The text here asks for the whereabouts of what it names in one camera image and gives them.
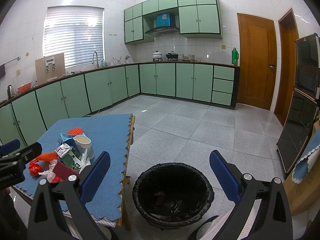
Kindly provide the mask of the orange foam net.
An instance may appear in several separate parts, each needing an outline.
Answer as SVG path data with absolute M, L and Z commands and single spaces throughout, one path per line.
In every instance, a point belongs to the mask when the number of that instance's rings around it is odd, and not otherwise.
M 41 153 L 34 160 L 29 163 L 28 171 L 31 176 L 38 177 L 40 172 L 43 171 L 42 164 L 50 163 L 51 161 L 57 160 L 58 155 L 56 152 Z
M 81 135 L 83 133 L 83 129 L 81 129 L 80 127 L 76 127 L 71 129 L 70 131 L 68 131 L 66 134 L 68 135 Z

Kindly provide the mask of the red gold envelope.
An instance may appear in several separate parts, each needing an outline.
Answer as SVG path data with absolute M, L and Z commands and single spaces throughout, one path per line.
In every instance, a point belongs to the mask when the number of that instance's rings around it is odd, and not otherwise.
M 65 181 L 71 175 L 77 175 L 71 168 L 64 165 L 62 162 L 58 161 L 53 168 L 54 178 L 51 183 L 59 183 Z

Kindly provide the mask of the light blue paper box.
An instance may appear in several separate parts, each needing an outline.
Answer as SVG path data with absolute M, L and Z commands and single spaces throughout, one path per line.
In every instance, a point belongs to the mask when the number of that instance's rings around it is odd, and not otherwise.
M 57 146 L 67 144 L 73 148 L 78 148 L 75 140 L 73 139 L 74 137 L 78 136 L 77 134 L 66 134 L 66 133 L 61 133 L 60 137 L 57 140 Z

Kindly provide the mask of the green white milk carton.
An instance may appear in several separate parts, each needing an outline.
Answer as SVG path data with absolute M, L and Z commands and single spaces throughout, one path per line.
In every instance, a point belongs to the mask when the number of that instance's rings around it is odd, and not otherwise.
M 71 168 L 72 170 L 80 170 L 81 154 L 76 147 L 64 143 L 60 146 L 57 146 L 55 152 L 65 166 Z

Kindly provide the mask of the white grey paper cup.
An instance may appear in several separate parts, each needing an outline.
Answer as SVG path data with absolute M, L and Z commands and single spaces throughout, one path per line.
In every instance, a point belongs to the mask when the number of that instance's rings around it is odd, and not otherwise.
M 93 148 L 92 148 L 91 139 L 89 139 L 85 135 L 76 135 L 73 138 L 73 140 L 77 146 L 78 151 L 81 154 L 84 154 L 86 152 L 89 160 L 94 158 L 94 152 L 93 152 Z

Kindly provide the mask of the white tissue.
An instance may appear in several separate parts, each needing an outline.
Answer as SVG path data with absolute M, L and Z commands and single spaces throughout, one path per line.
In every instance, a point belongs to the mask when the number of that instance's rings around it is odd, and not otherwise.
M 40 176 L 45 176 L 47 180 L 51 183 L 52 179 L 54 178 L 53 174 L 53 168 L 56 165 L 56 163 L 60 161 L 60 158 L 58 157 L 57 160 L 51 161 L 50 163 L 43 164 L 43 171 L 40 172 Z M 81 155 L 81 168 L 79 171 L 74 170 L 77 174 L 80 174 L 86 166 L 91 165 L 91 160 L 88 159 L 87 153 L 85 152 L 84 154 Z

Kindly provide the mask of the green lower kitchen cabinets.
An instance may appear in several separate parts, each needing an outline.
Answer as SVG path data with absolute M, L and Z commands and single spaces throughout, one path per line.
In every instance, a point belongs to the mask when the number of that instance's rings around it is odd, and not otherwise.
M 25 147 L 58 120 L 87 116 L 135 96 L 155 95 L 234 109 L 240 68 L 200 62 L 132 63 L 45 83 L 1 103 L 1 143 Z

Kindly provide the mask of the black trash bin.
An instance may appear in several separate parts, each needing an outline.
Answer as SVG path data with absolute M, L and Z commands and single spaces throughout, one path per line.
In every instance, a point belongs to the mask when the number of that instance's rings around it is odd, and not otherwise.
M 206 176 L 185 163 L 152 166 L 141 173 L 132 190 L 138 212 L 161 230 L 198 222 L 211 207 L 214 195 Z

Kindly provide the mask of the chrome kitchen faucet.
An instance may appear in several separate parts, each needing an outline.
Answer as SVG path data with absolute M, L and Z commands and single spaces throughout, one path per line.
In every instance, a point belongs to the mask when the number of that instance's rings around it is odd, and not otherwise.
M 98 54 L 96 51 L 93 51 L 92 64 L 95 64 L 95 67 L 99 68 Z

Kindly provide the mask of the cardboard box with mat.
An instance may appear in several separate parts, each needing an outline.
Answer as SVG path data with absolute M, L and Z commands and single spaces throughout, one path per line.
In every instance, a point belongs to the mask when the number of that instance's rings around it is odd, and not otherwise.
M 312 138 L 284 181 L 284 188 L 293 216 L 319 200 L 319 121 L 314 123 Z

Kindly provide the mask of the steel electric kettle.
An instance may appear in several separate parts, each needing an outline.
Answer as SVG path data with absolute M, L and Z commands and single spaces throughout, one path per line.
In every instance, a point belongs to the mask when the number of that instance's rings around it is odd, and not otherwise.
M 15 97 L 15 91 L 12 85 L 7 86 L 7 97 L 8 97 L 8 100 Z

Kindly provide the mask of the red plastic basin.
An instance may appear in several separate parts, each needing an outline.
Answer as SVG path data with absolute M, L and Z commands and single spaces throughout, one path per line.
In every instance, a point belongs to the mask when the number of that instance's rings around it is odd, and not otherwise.
M 17 91 L 19 94 L 23 94 L 30 89 L 31 89 L 31 82 L 29 82 L 25 85 L 21 85 L 20 87 L 18 87 Z

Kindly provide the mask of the blue felt table mat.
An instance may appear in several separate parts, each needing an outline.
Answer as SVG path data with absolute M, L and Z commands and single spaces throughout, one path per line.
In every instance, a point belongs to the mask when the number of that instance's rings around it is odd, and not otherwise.
M 119 195 L 125 171 L 129 143 L 131 114 L 96 115 L 92 117 L 61 119 L 48 129 L 37 141 L 42 152 L 53 152 L 58 146 L 60 134 L 73 128 L 81 128 L 92 141 L 97 158 L 103 151 L 110 154 L 111 165 L 91 202 L 86 203 L 88 212 L 97 219 L 110 221 L 121 217 Z

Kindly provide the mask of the cardboard water purifier box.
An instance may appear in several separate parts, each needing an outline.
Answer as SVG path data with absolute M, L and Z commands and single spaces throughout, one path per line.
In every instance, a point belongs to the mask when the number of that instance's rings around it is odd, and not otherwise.
M 35 70 L 38 85 L 62 77 L 66 73 L 64 53 L 35 60 Z

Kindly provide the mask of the black glass cabinet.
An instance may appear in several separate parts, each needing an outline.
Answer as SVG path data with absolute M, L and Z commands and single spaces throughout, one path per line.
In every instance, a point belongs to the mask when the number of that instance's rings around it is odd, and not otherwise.
M 306 148 L 319 111 L 319 36 L 295 40 L 296 73 L 289 112 L 277 151 L 287 177 Z

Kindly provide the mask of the white window blinds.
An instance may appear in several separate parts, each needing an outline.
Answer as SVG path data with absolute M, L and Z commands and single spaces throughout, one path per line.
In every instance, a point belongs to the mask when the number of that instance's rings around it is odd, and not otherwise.
M 104 9 L 90 6 L 48 7 L 44 20 L 43 56 L 64 53 L 65 67 L 105 59 Z

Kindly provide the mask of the brown wooden door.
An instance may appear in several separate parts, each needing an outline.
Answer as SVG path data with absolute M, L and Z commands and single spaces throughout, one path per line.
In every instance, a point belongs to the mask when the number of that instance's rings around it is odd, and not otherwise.
M 237 14 L 240 39 L 238 102 L 269 110 L 277 68 L 274 22 L 263 17 Z

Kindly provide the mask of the white cooking pot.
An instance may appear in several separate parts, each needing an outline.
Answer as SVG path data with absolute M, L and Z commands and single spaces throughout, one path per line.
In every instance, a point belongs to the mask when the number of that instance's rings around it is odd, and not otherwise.
M 163 61 L 163 54 L 159 51 L 155 51 L 152 54 L 152 60 L 153 62 Z

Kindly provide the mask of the green thermos bottle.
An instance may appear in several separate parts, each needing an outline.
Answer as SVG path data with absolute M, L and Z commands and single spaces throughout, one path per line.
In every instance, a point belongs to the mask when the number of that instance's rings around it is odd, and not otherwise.
M 239 60 L 239 53 L 237 49 L 234 47 L 232 50 L 232 65 L 237 66 Z

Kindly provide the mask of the black wok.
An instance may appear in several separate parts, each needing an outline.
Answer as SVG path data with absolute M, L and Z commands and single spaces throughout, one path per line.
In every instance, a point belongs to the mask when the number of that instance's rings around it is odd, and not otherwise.
M 177 61 L 178 60 L 178 54 L 176 54 L 175 52 L 170 52 L 166 54 L 166 58 L 168 61 Z

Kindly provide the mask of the range hood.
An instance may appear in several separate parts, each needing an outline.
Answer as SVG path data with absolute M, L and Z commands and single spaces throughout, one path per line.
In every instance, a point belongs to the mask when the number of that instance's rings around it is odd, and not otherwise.
M 176 16 L 172 13 L 162 13 L 144 17 L 144 34 L 153 37 L 179 33 Z

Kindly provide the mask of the dark towel on rail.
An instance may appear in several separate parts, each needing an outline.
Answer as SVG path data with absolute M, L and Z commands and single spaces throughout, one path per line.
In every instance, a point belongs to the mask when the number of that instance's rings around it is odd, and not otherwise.
M 0 65 L 0 79 L 5 76 L 5 64 Z

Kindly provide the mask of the green upper wall cabinets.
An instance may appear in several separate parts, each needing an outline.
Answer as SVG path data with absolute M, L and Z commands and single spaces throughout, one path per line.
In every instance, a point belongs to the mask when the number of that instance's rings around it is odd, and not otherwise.
M 124 10 L 126 44 L 152 42 L 144 34 L 144 17 L 162 13 L 176 16 L 179 33 L 186 38 L 222 38 L 219 0 L 147 0 Z

